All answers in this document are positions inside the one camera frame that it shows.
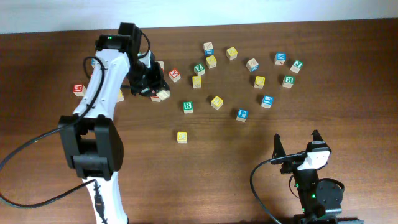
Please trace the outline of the green R wooden block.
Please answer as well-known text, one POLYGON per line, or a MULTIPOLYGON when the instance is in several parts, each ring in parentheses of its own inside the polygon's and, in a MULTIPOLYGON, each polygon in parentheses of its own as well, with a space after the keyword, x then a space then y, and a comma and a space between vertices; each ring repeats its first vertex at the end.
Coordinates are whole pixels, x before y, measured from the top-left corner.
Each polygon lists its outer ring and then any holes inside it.
POLYGON ((192 101, 184 101, 183 102, 183 112, 185 114, 193 113, 193 102, 192 101))

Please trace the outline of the blue P wooden block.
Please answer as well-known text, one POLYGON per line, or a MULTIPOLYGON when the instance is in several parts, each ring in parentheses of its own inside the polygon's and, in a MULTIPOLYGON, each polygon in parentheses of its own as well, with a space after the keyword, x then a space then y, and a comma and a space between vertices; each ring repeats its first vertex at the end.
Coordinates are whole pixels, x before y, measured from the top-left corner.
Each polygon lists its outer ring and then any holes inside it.
POLYGON ((248 118, 248 111, 244 109, 238 109, 236 120, 240 122, 245 122, 248 118))

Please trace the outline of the yellow C wooden block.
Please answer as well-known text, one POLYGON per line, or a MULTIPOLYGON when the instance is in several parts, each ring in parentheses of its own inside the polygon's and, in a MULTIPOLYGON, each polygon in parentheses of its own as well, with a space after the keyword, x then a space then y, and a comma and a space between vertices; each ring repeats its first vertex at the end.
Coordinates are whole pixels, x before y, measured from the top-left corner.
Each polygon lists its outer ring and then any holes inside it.
POLYGON ((185 143, 187 143, 187 139, 188 139, 187 132, 185 132, 185 131, 179 131, 179 132, 177 133, 177 142, 178 142, 179 144, 185 144, 185 143))

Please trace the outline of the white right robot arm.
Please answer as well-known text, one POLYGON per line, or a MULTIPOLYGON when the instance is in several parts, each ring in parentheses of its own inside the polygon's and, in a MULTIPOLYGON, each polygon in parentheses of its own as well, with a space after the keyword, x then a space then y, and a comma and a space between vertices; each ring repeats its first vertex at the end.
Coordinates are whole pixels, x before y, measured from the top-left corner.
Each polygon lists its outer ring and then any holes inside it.
POLYGON ((274 135, 273 161, 281 174, 291 174, 295 181, 303 213, 294 215, 294 223, 364 223, 358 218, 339 219, 345 186, 331 178, 319 178, 318 171, 328 164, 332 150, 317 130, 304 151, 287 155, 278 134, 274 135))

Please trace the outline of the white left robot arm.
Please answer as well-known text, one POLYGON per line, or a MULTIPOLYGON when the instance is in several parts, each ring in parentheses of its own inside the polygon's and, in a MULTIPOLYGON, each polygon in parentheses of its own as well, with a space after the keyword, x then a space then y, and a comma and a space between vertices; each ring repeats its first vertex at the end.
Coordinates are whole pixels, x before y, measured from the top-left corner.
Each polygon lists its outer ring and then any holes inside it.
POLYGON ((152 52, 140 52, 143 37, 140 28, 126 22, 116 35, 99 37, 86 93, 73 114, 58 123, 67 164, 88 188, 97 223, 129 223, 118 180, 124 146, 113 121, 124 79, 133 95, 170 89, 152 52))

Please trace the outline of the green V wooden block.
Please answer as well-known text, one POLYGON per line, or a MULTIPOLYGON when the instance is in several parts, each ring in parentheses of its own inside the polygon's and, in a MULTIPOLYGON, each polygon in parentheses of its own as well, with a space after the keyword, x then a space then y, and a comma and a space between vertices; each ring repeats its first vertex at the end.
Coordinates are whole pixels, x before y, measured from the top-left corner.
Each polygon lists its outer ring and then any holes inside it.
POLYGON ((166 100, 167 98, 170 97, 170 91, 160 90, 159 92, 157 92, 157 96, 160 98, 161 101, 166 100))

